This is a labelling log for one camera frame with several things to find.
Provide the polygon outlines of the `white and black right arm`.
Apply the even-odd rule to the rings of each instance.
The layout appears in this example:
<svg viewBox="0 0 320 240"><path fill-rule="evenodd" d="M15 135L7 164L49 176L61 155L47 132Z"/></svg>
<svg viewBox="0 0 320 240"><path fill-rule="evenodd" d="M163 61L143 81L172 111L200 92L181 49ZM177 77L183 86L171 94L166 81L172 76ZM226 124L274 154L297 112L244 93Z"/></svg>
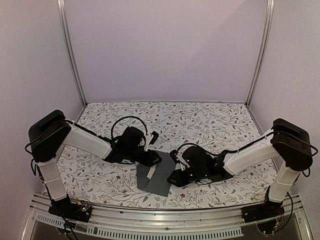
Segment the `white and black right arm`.
<svg viewBox="0 0 320 240"><path fill-rule="evenodd" d="M268 159L280 157L283 163L266 194L266 201L259 206L262 218L269 218L278 210L288 190L299 175L313 164L318 149L311 145L308 132L282 118L258 139L236 149L223 150L219 154L209 152L195 143L185 143L186 150L178 156L181 147L170 152L172 160L180 165L167 182L185 187L208 179L212 183L223 182L240 172Z"/></svg>

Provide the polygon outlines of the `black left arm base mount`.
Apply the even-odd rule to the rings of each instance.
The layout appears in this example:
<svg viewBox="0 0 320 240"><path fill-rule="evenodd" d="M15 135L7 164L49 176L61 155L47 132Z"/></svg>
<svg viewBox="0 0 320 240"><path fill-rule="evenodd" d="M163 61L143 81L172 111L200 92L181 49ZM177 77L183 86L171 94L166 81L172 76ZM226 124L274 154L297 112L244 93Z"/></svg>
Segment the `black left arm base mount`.
<svg viewBox="0 0 320 240"><path fill-rule="evenodd" d="M77 203L71 202L67 196L58 201L52 200L48 213L63 219L88 223L91 218L92 205L84 200Z"/></svg>

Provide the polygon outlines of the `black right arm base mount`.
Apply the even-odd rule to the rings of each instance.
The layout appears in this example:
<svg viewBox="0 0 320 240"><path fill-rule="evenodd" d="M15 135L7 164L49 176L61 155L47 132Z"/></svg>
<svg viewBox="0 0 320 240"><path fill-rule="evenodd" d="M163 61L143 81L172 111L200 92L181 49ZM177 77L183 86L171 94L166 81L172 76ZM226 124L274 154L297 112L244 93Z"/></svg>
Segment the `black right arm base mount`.
<svg viewBox="0 0 320 240"><path fill-rule="evenodd" d="M267 196L263 203L241 208L241 216L245 223L274 218L285 213L283 201L271 201Z"/></svg>

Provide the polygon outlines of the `beige lined letter paper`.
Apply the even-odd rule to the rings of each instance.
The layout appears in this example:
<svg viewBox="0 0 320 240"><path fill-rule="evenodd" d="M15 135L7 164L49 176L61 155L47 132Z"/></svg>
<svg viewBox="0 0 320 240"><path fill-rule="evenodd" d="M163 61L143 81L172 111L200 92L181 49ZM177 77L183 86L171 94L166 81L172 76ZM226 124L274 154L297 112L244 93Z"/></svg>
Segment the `beige lined letter paper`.
<svg viewBox="0 0 320 240"><path fill-rule="evenodd" d="M150 167L146 177L150 180L155 174L156 170L157 170L157 165Z"/></svg>

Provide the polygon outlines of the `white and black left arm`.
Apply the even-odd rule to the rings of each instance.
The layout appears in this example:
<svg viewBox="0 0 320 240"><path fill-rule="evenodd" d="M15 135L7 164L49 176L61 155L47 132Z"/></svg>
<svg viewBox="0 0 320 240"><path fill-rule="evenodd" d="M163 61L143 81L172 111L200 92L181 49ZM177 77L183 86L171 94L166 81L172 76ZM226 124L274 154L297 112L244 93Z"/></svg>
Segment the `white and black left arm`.
<svg viewBox="0 0 320 240"><path fill-rule="evenodd" d="M33 124L28 130L29 142L24 150L32 156L33 170L39 172L55 209L63 216L74 213L74 205L57 166L57 152L64 146L89 153L108 163L129 161L146 167L161 163L162 158L150 149L159 135L157 132L128 126L124 132L105 137L67 119L61 110L54 110Z"/></svg>

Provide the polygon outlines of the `grey-blue envelope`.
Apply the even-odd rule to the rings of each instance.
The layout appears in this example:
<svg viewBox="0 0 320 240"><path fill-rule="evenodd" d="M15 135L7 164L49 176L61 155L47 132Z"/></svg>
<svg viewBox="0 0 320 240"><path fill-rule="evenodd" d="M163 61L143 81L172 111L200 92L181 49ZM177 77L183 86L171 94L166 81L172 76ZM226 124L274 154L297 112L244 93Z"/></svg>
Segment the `grey-blue envelope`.
<svg viewBox="0 0 320 240"><path fill-rule="evenodd" d="M151 167L138 164L136 167L136 184L141 191L151 194L168 197L171 184L167 179L175 170L176 164L173 162L168 152L157 151L162 161L155 167L152 177L149 179L147 175Z"/></svg>

